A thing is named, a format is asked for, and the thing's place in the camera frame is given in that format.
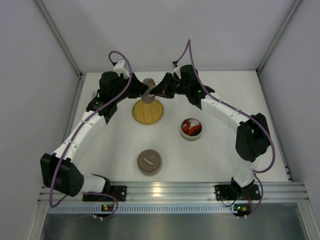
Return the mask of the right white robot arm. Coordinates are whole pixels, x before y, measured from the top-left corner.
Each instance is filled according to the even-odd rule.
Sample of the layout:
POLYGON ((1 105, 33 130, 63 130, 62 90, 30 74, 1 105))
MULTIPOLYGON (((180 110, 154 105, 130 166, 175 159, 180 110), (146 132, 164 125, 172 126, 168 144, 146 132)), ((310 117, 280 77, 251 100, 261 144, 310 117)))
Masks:
POLYGON ((254 163, 271 145, 263 114, 249 115, 225 102, 212 88, 201 83, 198 71, 192 65, 177 67, 173 73, 166 73, 150 93, 167 99, 184 95, 192 105, 212 114, 232 129, 236 135, 235 150, 239 163, 231 183, 241 189, 253 184, 254 163))

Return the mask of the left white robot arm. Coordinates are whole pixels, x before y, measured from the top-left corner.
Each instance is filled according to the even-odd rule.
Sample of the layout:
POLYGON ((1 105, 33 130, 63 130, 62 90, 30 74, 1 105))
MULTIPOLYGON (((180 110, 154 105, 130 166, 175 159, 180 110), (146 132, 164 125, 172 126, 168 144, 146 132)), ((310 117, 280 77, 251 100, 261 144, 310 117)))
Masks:
POLYGON ((41 157, 44 185, 70 197, 85 192, 106 193, 107 178, 81 173, 80 162, 91 141, 117 111, 117 104, 126 98, 139 98, 147 90, 135 75, 128 78, 122 73, 104 72, 96 95, 72 133, 53 153, 41 157))

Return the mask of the brown smiley lid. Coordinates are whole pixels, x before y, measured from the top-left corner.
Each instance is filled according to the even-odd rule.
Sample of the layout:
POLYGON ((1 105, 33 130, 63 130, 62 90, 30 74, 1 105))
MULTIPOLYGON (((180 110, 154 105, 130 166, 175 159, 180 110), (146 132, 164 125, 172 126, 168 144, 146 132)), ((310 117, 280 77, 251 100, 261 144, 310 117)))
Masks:
POLYGON ((137 157, 137 161, 141 161, 141 160, 146 160, 146 161, 149 160, 152 162, 156 162, 156 161, 162 161, 162 158, 157 151, 153 149, 146 149, 142 151, 137 157))

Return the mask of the red sausage piece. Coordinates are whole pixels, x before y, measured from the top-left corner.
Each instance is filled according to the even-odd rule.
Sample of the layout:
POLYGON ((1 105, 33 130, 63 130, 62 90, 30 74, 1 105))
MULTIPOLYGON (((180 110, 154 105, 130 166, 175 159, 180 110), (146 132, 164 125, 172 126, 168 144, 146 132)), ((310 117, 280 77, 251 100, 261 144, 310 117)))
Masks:
POLYGON ((187 134, 190 130, 190 126, 191 126, 191 122, 188 121, 181 129, 185 134, 187 134))
POLYGON ((196 136, 198 135, 202 130, 202 127, 199 126, 199 125, 195 125, 193 127, 191 127, 188 132, 187 132, 187 135, 188 136, 196 136))

